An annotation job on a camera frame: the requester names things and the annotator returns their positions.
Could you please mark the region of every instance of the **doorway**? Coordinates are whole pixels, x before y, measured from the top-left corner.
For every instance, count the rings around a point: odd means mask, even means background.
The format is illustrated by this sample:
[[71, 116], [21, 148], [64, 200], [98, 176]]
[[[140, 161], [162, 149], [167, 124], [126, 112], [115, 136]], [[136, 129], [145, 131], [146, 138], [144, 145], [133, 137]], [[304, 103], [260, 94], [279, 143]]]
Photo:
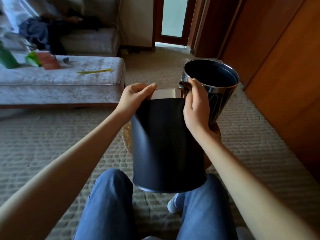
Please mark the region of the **doorway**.
[[196, 0], [156, 0], [155, 41], [186, 46]]

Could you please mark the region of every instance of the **beige carpet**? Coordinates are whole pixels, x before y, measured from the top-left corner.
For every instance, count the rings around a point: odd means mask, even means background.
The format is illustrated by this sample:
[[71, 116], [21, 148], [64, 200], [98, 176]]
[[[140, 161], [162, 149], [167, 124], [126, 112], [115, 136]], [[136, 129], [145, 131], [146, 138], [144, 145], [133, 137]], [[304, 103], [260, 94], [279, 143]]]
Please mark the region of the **beige carpet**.
[[[190, 54], [165, 49], [125, 56], [126, 83], [157, 82], [159, 88], [178, 87], [183, 65], [192, 58]], [[109, 114], [106, 109], [0, 111], [0, 205]], [[218, 125], [223, 143], [284, 202], [320, 230], [319, 185], [240, 87], [219, 117]], [[95, 179], [110, 167], [120, 168], [132, 178], [132, 165], [119, 133], [49, 239], [72, 239]], [[174, 239], [180, 218], [166, 209], [171, 197], [134, 188], [133, 204], [141, 237]], [[244, 225], [233, 203], [232, 209], [236, 225]]]

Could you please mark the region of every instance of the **green bottle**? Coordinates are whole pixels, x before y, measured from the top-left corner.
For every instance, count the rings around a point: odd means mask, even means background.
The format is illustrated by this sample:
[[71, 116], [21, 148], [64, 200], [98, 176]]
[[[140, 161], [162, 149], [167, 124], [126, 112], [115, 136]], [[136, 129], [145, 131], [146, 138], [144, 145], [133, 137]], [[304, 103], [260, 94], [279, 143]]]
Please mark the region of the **green bottle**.
[[7, 50], [0, 41], [0, 63], [7, 69], [13, 69], [20, 66], [14, 56]]

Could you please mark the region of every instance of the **jeans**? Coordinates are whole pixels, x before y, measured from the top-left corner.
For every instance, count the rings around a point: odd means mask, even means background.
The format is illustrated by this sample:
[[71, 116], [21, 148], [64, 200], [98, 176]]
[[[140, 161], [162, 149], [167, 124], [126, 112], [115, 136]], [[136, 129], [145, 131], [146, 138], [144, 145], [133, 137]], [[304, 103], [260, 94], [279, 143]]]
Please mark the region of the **jeans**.
[[[133, 184], [125, 173], [102, 173], [86, 202], [74, 240], [139, 239], [132, 206]], [[183, 205], [177, 239], [237, 240], [229, 197], [220, 180], [208, 174], [201, 187], [179, 194]]]

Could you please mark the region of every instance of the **black inner bucket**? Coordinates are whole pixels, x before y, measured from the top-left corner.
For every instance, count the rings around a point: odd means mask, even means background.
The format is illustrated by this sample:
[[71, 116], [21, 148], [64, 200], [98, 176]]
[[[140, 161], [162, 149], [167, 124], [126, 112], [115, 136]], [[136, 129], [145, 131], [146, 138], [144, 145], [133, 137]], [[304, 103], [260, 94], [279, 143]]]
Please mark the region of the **black inner bucket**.
[[185, 64], [184, 70], [191, 78], [213, 87], [232, 87], [239, 82], [233, 69], [213, 60], [190, 61]]

